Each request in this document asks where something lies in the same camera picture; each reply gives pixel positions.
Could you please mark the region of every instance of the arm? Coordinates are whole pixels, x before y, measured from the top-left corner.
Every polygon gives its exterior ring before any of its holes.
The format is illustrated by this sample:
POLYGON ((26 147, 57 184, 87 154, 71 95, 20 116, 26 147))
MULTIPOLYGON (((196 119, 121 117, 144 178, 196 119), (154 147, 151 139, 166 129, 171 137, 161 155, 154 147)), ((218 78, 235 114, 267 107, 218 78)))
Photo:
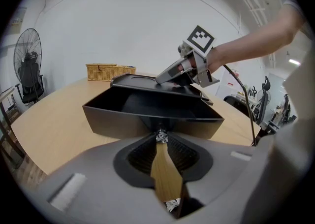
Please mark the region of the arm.
POLYGON ((271 54, 290 44, 303 23, 299 11, 285 4, 274 21, 251 34, 213 48, 208 54, 208 68, 214 72, 227 63, 271 54))

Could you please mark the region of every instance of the fan grille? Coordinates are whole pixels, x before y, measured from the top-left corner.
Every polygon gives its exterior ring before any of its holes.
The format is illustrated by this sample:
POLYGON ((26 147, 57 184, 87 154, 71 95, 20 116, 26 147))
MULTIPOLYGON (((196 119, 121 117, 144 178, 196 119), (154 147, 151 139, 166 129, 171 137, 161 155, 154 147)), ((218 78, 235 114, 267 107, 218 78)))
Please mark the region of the fan grille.
MULTIPOLYGON (((270 95, 269 91, 265 91, 265 92, 267 92, 267 94, 268 94, 268 101, 267 101, 267 104, 269 104, 270 99, 271 99, 271 95, 270 95)), ((260 104, 261 101, 262 101, 262 97, 263 97, 263 90, 260 90, 260 91, 258 92, 258 94, 257 94, 257 101, 258 101, 259 104, 260 104)))
POLYGON ((14 49, 14 70, 22 86, 32 87, 37 83, 41 67, 41 43, 37 31, 25 30, 14 49))

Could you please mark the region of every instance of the black cable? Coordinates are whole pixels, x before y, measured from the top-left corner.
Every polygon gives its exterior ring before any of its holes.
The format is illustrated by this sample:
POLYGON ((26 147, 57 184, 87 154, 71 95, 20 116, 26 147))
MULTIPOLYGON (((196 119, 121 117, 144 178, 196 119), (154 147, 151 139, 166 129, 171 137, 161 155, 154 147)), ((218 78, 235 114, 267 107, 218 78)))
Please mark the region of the black cable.
POLYGON ((255 138, 255 132, 254 132, 254 124, 252 122, 252 111, 250 109, 250 104, 249 104, 249 101, 248 101, 248 96, 247 96, 247 90, 246 88, 244 87, 243 83, 240 81, 240 79, 234 74, 234 72, 227 66, 227 65, 224 65, 225 69, 230 73, 232 74, 232 76, 236 79, 236 81, 238 82, 238 84, 241 85, 242 89, 243 89, 243 92, 245 94, 245 100, 246 100, 246 107, 247 107, 247 110, 248 110, 248 115, 249 115, 249 118, 250 118, 250 121, 251 121, 251 127, 252 127, 252 145, 253 146, 256 146, 256 138, 255 138))

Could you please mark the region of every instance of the black office chair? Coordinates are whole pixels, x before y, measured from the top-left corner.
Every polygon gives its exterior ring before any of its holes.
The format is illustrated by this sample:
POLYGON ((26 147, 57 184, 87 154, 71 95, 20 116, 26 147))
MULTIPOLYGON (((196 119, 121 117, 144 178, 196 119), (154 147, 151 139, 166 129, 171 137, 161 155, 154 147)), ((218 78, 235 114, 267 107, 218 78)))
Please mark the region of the black office chair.
POLYGON ((38 102, 39 98, 44 93, 43 75, 38 76, 38 64, 36 62, 29 64, 24 68, 23 72, 21 72, 21 68, 19 68, 18 74, 21 79, 23 97, 19 89, 20 83, 16 84, 15 87, 18 89, 22 103, 29 104, 31 102, 38 102))
POLYGON ((266 107, 267 107, 267 103, 269 99, 269 95, 267 91, 270 89, 270 87, 271 85, 270 85, 269 79, 267 76, 265 76, 265 83, 262 84, 263 96, 259 105, 260 110, 259 110, 258 118, 256 120, 258 125, 262 123, 265 116, 265 111, 266 111, 266 107))
POLYGON ((223 100, 226 101, 231 106, 235 107, 237 110, 241 111, 247 117, 249 117, 247 106, 242 101, 238 100, 234 96, 227 96, 223 100))

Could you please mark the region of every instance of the sticker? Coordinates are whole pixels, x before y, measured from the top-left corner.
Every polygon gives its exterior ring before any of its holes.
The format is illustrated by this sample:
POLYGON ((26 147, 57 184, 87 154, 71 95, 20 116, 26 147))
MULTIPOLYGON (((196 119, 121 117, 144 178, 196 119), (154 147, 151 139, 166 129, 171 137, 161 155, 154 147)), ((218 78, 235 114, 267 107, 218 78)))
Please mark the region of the sticker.
POLYGON ((187 39, 203 53, 207 52, 214 40, 215 38, 200 26, 197 26, 187 39))

